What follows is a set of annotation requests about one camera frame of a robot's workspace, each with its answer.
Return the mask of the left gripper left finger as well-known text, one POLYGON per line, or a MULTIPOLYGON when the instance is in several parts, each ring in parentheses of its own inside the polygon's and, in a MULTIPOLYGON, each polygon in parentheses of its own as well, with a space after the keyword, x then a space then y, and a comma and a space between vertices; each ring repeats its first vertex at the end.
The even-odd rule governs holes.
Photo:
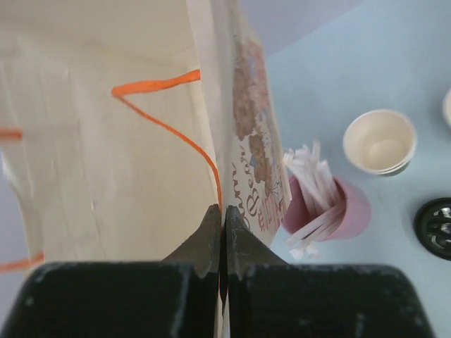
POLYGON ((221 212, 160 261, 53 262, 24 282, 12 337, 216 337, 221 212))

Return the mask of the paper bag with orange handles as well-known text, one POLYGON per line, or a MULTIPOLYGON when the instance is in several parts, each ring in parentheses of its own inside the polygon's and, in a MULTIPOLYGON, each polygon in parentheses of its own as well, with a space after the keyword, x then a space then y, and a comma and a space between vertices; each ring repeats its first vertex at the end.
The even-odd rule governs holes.
POLYGON ((268 245, 291 199, 241 1, 2 1, 1 159, 26 279, 163 260, 213 205, 268 245))

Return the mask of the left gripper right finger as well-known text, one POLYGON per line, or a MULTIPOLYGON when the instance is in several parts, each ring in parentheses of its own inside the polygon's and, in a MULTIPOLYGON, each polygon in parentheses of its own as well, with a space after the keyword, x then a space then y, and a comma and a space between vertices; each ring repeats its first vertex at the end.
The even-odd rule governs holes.
POLYGON ((414 287, 386 265, 291 265, 225 217, 232 337, 432 337, 414 287))

